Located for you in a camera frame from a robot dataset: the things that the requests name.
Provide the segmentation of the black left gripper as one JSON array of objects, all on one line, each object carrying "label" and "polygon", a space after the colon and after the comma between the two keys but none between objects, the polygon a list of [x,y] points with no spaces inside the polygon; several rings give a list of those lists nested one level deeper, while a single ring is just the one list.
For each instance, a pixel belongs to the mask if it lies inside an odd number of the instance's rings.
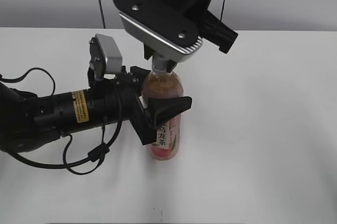
[{"label": "black left gripper", "polygon": [[140,95],[143,83],[150,73],[150,70],[132,66],[131,73],[119,74],[114,79],[88,81],[90,125],[98,127],[103,124],[120,124],[128,120],[143,145],[154,143],[155,129],[189,110],[192,107],[192,98],[148,98],[149,112],[146,112]]}]

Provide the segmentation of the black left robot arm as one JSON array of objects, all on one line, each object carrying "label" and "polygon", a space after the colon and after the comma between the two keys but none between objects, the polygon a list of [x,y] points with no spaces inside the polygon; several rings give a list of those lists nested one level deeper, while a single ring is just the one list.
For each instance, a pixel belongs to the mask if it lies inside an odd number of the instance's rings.
[{"label": "black left robot arm", "polygon": [[1,79],[1,148],[29,152],[67,134],[128,120],[143,145],[154,143],[161,126],[192,106],[191,97],[140,100],[148,70],[133,66],[113,79],[94,78],[89,89],[39,97],[9,88]]}]

